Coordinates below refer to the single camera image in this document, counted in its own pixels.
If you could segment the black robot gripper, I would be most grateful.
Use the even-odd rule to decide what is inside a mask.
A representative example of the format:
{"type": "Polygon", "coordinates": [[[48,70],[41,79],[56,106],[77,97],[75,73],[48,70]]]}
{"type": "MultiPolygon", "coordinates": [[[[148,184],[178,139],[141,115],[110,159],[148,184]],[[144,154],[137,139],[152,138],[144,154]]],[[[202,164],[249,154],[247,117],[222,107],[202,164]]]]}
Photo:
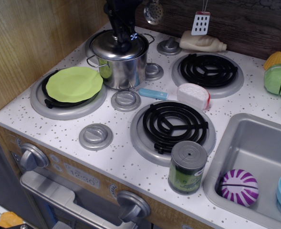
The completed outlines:
{"type": "Polygon", "coordinates": [[[107,0],[104,12],[112,24],[113,37],[119,43],[137,39],[135,11],[142,0],[107,0]]]}

